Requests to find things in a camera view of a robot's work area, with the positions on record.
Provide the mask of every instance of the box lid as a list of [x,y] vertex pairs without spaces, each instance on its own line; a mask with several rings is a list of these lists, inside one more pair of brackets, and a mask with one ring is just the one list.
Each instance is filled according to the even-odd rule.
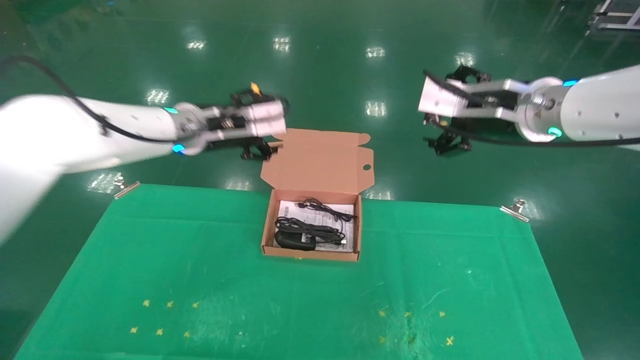
[[276,189],[357,194],[374,184],[368,134],[287,129],[262,164],[261,178]]

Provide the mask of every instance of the cardboard box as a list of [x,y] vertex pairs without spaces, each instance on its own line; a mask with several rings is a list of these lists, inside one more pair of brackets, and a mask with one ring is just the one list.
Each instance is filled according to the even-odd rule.
[[[373,150],[361,147],[368,134],[288,129],[277,136],[280,149],[262,164],[261,178],[273,186],[262,234],[262,253],[292,258],[358,261],[362,244],[360,192],[375,182]],[[315,197],[324,204],[354,204],[353,252],[302,251],[274,247],[281,200]]]

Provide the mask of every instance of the wire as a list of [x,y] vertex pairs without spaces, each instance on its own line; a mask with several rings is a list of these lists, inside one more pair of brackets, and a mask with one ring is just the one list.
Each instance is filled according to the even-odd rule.
[[83,103],[80,99],[78,99],[78,96],[76,96],[74,91],[71,90],[71,88],[58,75],[56,75],[56,73],[53,72],[53,70],[51,70],[46,65],[44,65],[40,61],[38,61],[38,60],[36,60],[36,59],[34,59],[34,58],[30,57],[30,56],[24,56],[24,55],[22,55],[22,56],[9,56],[9,57],[3,59],[2,61],[0,61],[0,76],[2,76],[5,73],[7,73],[11,66],[17,65],[18,63],[28,63],[28,64],[31,64],[31,65],[35,66],[36,68],[38,68],[38,70],[40,70],[43,74],[45,74],[51,80],[53,80],[53,82],[56,83],[56,85],[60,88],[60,90],[62,90],[62,92],[69,99],[71,99],[71,101],[78,108],[80,108],[80,110],[82,110],[85,114],[89,115],[93,120],[98,122],[105,129],[112,130],[115,133],[118,133],[118,134],[120,134],[122,136],[126,136],[128,138],[132,138],[134,140],[140,140],[140,141],[144,141],[144,142],[153,142],[153,143],[175,143],[175,142],[182,142],[184,140],[189,140],[190,138],[195,137],[195,136],[186,136],[184,138],[177,138],[177,139],[155,139],[155,138],[147,138],[147,137],[144,137],[144,136],[140,136],[140,135],[136,135],[136,134],[130,133],[130,132],[122,129],[121,127],[118,127],[118,126],[108,122],[107,118],[105,116],[99,115],[99,114],[95,113],[93,110],[89,109],[89,107],[87,107],[87,105],[85,105],[85,103]]
[[276,228],[283,233],[307,234],[316,238],[316,243],[330,243],[340,246],[346,235],[330,226],[311,225],[297,218],[278,217]]
[[334,209],[328,207],[327,205],[324,205],[322,202],[320,202],[320,200],[317,200],[315,198],[309,198],[307,200],[304,200],[303,202],[299,202],[298,207],[303,209],[307,208],[311,210],[322,211],[324,213],[329,213],[333,215],[333,219],[336,222],[338,221],[350,222],[353,220],[353,218],[355,218],[355,216],[352,214],[346,214],[346,213],[341,213],[340,211],[335,211]]
[[[474,96],[446,81],[442,81],[426,70],[423,73],[427,78],[433,81],[436,85],[442,87],[443,89],[447,90],[448,92],[454,95],[457,95],[459,97],[462,97],[472,102],[481,103],[484,106],[495,107],[495,104],[488,102],[478,96]],[[487,136],[478,135],[475,133],[468,133],[466,131],[458,130],[455,127],[443,126],[438,123],[432,122],[432,124],[443,131],[447,131],[448,133],[462,136],[464,138],[468,138],[469,140],[492,143],[495,145],[524,146],[524,147],[603,147],[603,146],[635,145],[640,143],[640,138],[614,139],[614,140],[588,140],[588,141],[581,141],[581,142],[511,142],[506,140],[494,139]]]

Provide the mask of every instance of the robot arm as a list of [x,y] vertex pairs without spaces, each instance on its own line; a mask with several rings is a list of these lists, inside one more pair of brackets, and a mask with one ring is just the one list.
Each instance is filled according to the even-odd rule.
[[[246,96],[251,101],[243,104]],[[0,107],[0,245],[62,174],[173,152],[192,156],[220,140],[286,132],[285,100],[256,86],[232,99],[231,106],[181,102],[173,108],[80,99],[125,133],[154,142],[106,129],[69,97],[26,95],[8,101]]]
[[[640,65],[580,81],[552,77],[529,83],[513,79],[490,81],[487,74],[464,66],[449,74],[446,83],[426,75],[419,103],[419,110],[426,114],[425,123],[439,126],[440,117],[452,118],[445,133],[429,141],[437,154],[470,151],[469,140],[473,138],[461,136],[460,143],[453,143],[458,137],[456,129],[482,128],[492,119],[511,124],[530,142],[526,145],[619,145],[640,150],[636,145],[640,143],[640,115],[634,110],[640,96]],[[468,84],[469,76],[476,77],[477,83]],[[541,144],[563,134],[578,142]]]

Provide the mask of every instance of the reflective floor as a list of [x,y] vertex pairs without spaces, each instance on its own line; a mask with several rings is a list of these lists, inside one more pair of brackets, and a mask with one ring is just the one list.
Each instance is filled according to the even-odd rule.
[[[423,69],[473,65],[495,79],[579,78],[640,63],[640,35],[584,36],[593,1],[0,0],[0,55],[45,60],[83,97],[224,103],[258,83],[292,104],[290,127],[369,133],[372,199],[500,206],[528,214],[586,359],[640,358],[640,152],[476,143],[437,158],[422,141]],[[0,100],[52,93],[24,67]],[[25,122],[25,144],[29,128]],[[46,305],[111,197],[102,172],[142,183],[268,191],[238,149],[65,176],[0,249],[0,358]]]

